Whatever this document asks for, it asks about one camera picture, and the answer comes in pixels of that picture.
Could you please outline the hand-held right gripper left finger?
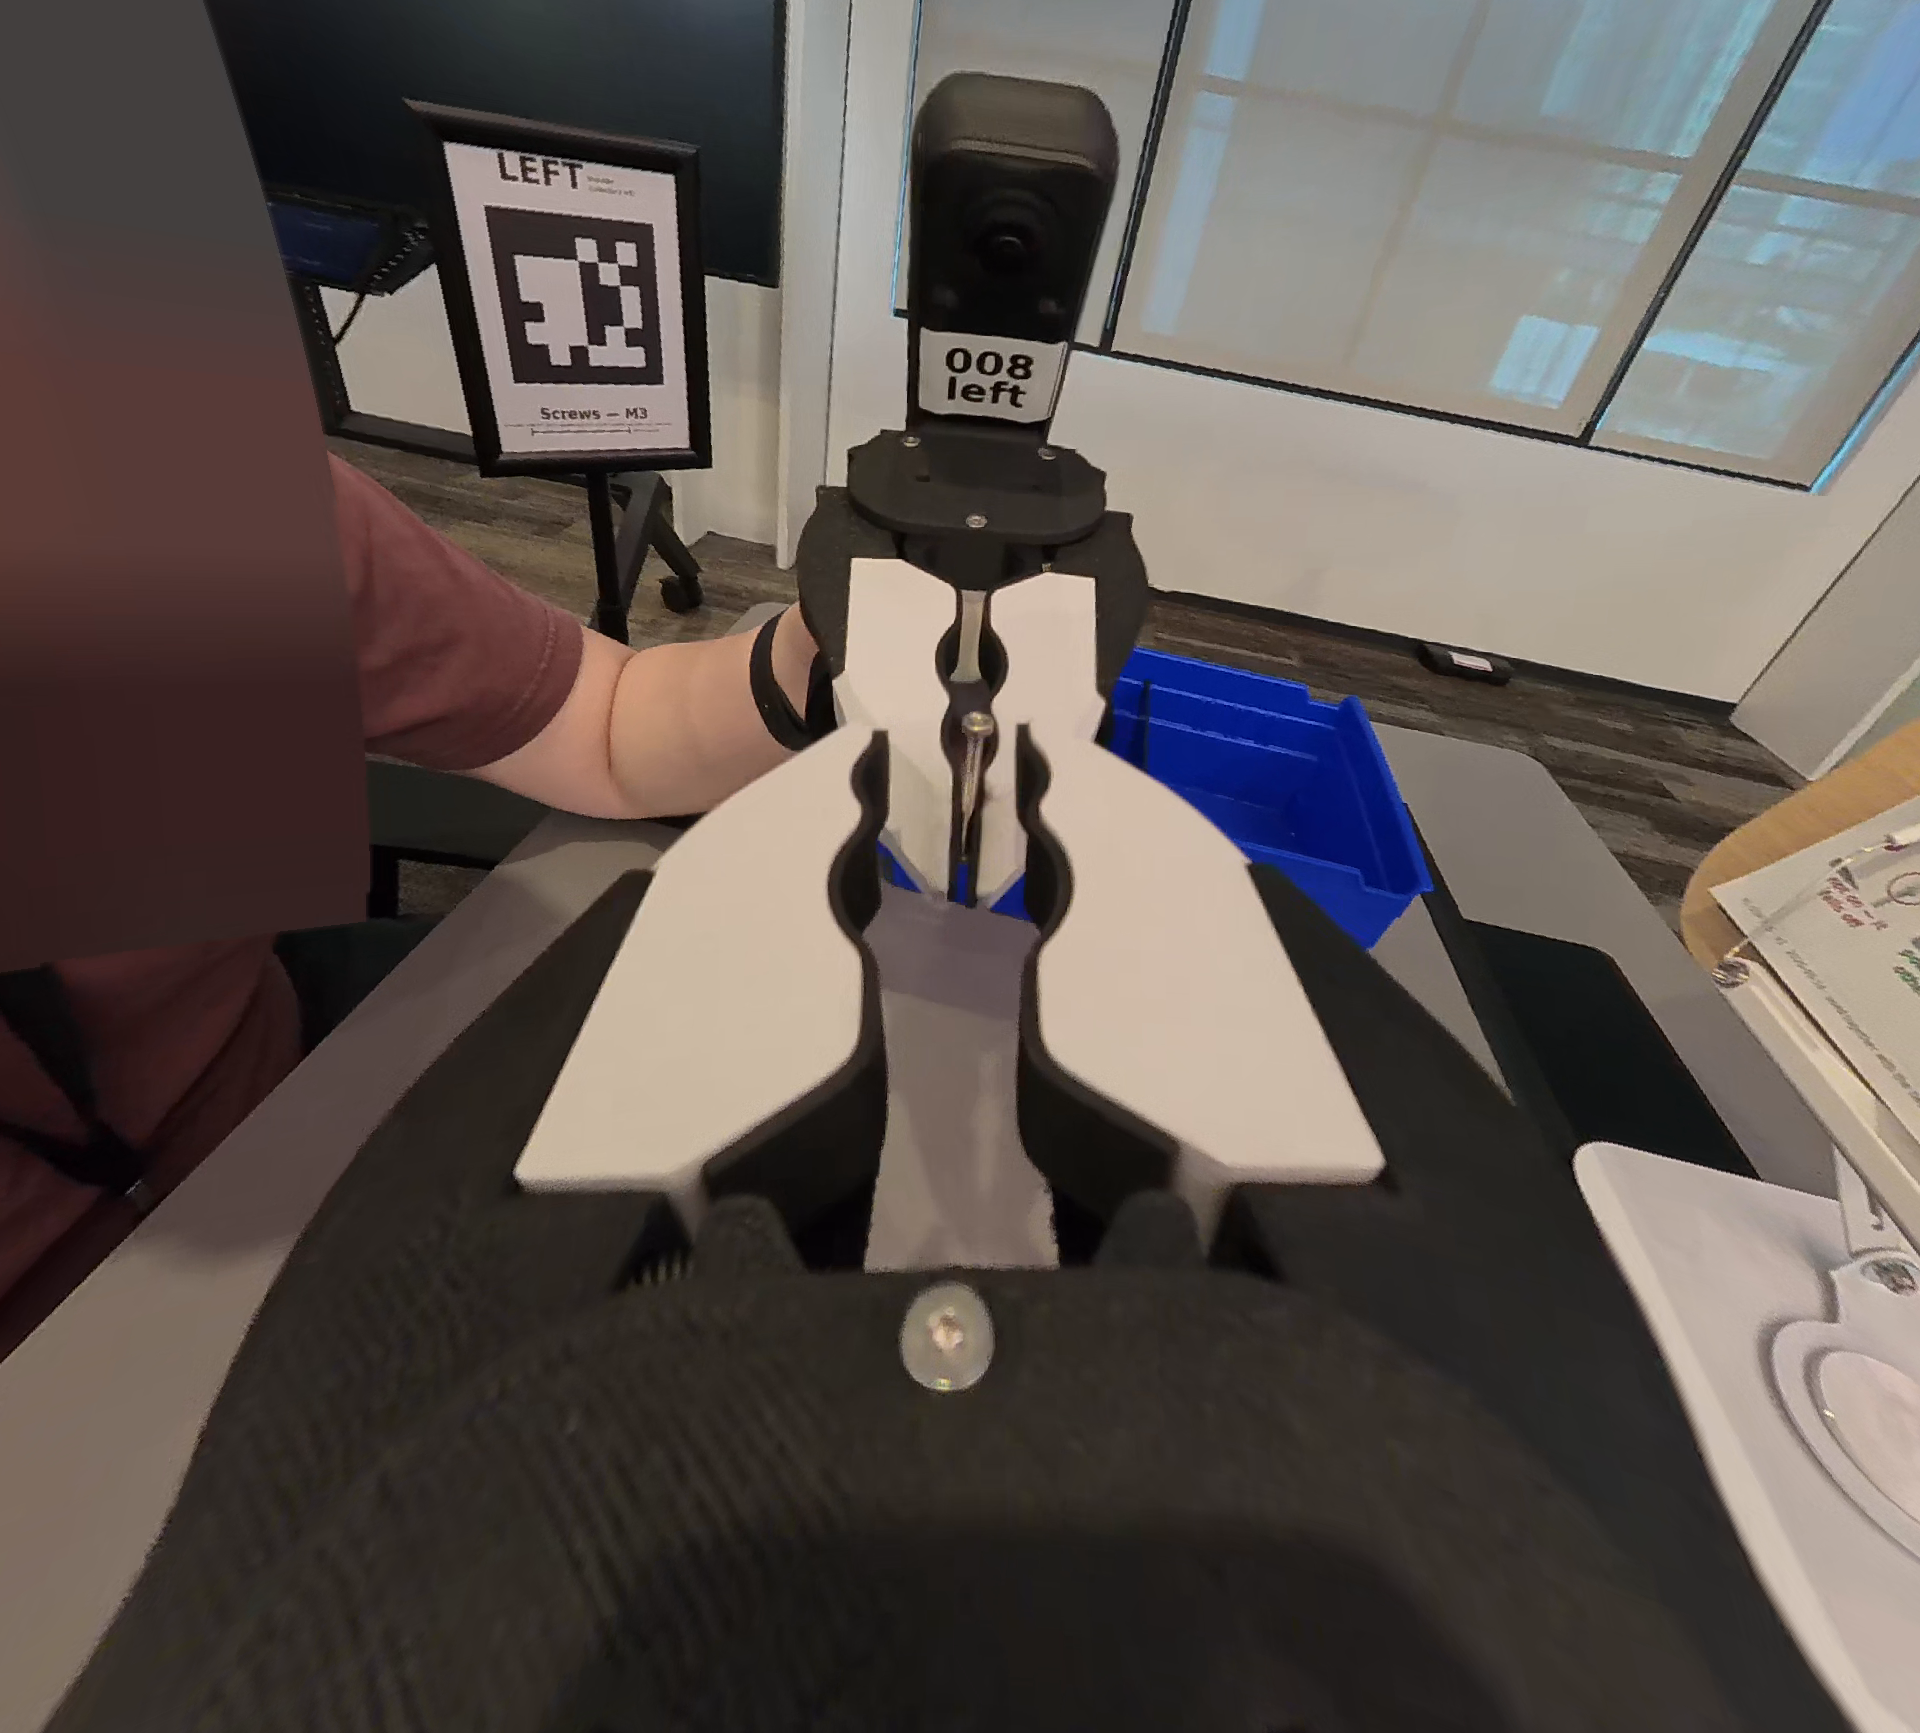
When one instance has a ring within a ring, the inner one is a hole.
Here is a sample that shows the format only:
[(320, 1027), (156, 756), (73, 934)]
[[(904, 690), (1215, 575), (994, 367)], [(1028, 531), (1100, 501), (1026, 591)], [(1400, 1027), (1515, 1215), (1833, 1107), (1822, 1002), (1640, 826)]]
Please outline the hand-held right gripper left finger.
[(889, 798), (889, 736), (849, 727), (658, 859), (522, 1146), (522, 1193), (649, 1193), (686, 1236), (720, 1200), (766, 1200), (812, 1265), (867, 1265)]

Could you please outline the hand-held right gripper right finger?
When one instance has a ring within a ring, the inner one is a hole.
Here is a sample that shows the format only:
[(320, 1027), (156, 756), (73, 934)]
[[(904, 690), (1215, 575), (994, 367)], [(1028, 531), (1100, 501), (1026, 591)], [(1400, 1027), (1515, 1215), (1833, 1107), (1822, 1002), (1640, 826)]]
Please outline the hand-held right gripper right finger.
[(1365, 1188), (1388, 1169), (1256, 865), (1093, 738), (1017, 730), (1034, 946), (1017, 1133), (1060, 1265), (1123, 1207), (1178, 1200), (1200, 1248), (1254, 1188)]

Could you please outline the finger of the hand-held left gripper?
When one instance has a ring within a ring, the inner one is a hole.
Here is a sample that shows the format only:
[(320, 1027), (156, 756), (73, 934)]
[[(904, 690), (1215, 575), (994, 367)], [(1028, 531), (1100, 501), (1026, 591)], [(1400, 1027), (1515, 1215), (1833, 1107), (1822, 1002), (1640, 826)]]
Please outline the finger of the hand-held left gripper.
[(1042, 743), (1094, 742), (1100, 731), (1110, 702), (1096, 683), (1096, 609), (1090, 575), (1029, 575), (987, 603), (987, 630), (1000, 645), (1004, 679), (990, 702), (997, 736), (974, 809), (974, 899), (1000, 899), (1026, 871), (1021, 730), (1036, 730)]
[(894, 557), (854, 557), (836, 713), (889, 742), (889, 821), (882, 840), (922, 892), (954, 888), (955, 771), (948, 761), (948, 683), (938, 648), (957, 595)]

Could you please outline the silver bolt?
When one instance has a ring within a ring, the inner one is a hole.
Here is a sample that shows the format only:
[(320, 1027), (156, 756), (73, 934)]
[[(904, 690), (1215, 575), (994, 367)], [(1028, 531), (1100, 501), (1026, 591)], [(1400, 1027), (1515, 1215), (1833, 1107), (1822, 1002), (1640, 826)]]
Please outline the silver bolt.
[(999, 723), (990, 706), (972, 702), (948, 713), (948, 761), (954, 771), (948, 899), (954, 904), (976, 904), (985, 774), (994, 762), (997, 738)]

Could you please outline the blue divided plastic bin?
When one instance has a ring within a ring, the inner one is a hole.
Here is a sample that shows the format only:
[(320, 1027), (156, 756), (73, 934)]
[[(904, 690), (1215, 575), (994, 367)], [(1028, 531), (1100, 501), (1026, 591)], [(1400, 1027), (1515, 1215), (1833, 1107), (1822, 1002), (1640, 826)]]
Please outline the blue divided plastic bin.
[(1257, 925), (1236, 904), (1248, 868), (1288, 877), (1357, 946), (1374, 947), (1431, 888), (1394, 772), (1364, 706), (1304, 683), (1153, 648), (1116, 689), (1096, 685), (1093, 643), (1010, 665), (1000, 735), (1032, 731), (1050, 784), (1028, 849), (1060, 840), (1071, 936), (1142, 930), (1174, 946), (1210, 924)]

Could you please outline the person's left forearm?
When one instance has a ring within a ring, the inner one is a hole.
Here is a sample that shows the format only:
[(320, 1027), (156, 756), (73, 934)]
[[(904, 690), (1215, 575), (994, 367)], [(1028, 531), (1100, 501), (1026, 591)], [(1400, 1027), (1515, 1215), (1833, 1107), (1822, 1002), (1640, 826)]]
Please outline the person's left forearm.
[[(415, 640), (362, 677), (364, 738), (577, 816), (702, 816), (794, 756), (757, 713), (753, 640), (632, 649), (553, 615)], [(794, 701), (808, 657), (787, 624), (776, 660)]]

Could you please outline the black wrist band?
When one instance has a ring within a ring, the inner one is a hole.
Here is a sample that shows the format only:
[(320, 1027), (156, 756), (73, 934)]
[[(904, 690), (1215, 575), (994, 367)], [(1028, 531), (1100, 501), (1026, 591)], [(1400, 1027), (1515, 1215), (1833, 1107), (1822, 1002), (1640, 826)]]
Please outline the black wrist band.
[(780, 630), (794, 624), (804, 634), (802, 607), (793, 604), (757, 628), (748, 652), (748, 685), (757, 713), (772, 743), (787, 754), (804, 750), (838, 730), (828, 661), (812, 652), (806, 661), (804, 701), (794, 701), (777, 669)]

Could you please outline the black sign stand legs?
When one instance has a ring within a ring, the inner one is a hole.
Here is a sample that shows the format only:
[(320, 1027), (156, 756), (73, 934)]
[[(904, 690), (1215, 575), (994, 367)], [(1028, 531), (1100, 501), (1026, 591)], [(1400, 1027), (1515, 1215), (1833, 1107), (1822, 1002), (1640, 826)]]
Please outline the black sign stand legs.
[(632, 640), (632, 603), (651, 557), (666, 565), (660, 598), (676, 616), (706, 603), (702, 569), (680, 538), (675, 493), (666, 472), (588, 472), (588, 539), (596, 565), (590, 625), (618, 643)]

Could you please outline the black office chair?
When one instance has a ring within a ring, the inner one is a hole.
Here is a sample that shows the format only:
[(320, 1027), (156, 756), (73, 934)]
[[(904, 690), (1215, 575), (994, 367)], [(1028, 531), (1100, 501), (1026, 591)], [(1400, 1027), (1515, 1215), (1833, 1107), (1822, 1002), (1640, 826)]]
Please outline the black office chair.
[(301, 1059), (402, 975), (432, 1033), (453, 1033), (610, 892), (691, 826), (691, 816), (596, 821), (553, 813), (480, 778), (369, 761), (368, 912), (277, 941), (292, 984)]

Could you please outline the large window with blinds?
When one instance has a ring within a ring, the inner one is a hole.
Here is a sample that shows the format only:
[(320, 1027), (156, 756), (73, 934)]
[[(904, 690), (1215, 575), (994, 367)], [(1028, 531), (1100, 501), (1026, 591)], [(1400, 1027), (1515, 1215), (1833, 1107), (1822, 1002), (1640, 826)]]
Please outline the large window with blinds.
[(1088, 349), (1822, 492), (1916, 357), (1916, 0), (918, 0), (1093, 89)]

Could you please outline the person's maroon shirt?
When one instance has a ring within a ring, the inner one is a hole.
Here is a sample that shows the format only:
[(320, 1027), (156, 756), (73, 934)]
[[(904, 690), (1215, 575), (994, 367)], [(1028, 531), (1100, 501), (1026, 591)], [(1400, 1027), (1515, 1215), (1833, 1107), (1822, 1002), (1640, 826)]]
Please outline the person's maroon shirt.
[[(468, 772), (531, 743), (578, 677), (578, 619), (328, 467), (368, 750)], [(6, 1353), (432, 928), (411, 913), (6, 975)]]

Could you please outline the instruction sheet on stand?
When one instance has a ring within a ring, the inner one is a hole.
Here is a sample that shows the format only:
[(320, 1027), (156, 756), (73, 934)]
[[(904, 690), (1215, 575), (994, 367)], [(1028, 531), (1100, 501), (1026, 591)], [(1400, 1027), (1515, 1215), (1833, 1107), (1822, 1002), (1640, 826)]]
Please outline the instruction sheet on stand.
[[(1684, 891), (1682, 939), (1710, 975), (1741, 936), (1716, 904), (1716, 882), (1750, 876), (1916, 798), (1916, 736), (1910, 720), (1705, 856)], [(1814, 1161), (1836, 1144), (1860, 1173), (1887, 1173), (1899, 1189), (1916, 1188), (1917, 1129), (1896, 1121), (1760, 960), (1746, 960), (1741, 985), (1716, 989), (1746, 1033), (1743, 1078), (1735, 1091), (1713, 1096), (1746, 1157), (1765, 1177), (1814, 1193), (1831, 1186)]]

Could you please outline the white stand base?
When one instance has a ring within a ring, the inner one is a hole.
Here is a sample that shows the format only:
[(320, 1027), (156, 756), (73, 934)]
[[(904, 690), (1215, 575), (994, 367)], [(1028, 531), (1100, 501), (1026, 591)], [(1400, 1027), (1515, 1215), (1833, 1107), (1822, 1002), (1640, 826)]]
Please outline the white stand base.
[(1916, 1141), (1836, 1200), (1624, 1144), (1575, 1157), (1720, 1504), (1850, 1728), (1917, 1728)]

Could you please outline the printed instruction sheet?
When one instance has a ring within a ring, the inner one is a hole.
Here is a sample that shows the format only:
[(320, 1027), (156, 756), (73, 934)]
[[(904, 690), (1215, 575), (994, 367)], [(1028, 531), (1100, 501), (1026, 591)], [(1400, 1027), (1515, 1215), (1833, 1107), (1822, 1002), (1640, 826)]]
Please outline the printed instruction sheet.
[[(1917, 826), (1909, 798), (1776, 863), (1713, 888), (1743, 930), (1828, 856)], [(1750, 953), (1909, 1133), (1917, 1129), (1917, 845), (1856, 865), (1767, 930)]]

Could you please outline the black laptop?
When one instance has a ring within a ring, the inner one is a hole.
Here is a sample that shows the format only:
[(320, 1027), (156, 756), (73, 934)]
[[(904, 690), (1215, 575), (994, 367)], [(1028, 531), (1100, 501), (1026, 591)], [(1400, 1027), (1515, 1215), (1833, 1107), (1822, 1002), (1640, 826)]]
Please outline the black laptop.
[(266, 190), (282, 264), (320, 288), (385, 298), (434, 264), (428, 221), (397, 203)]

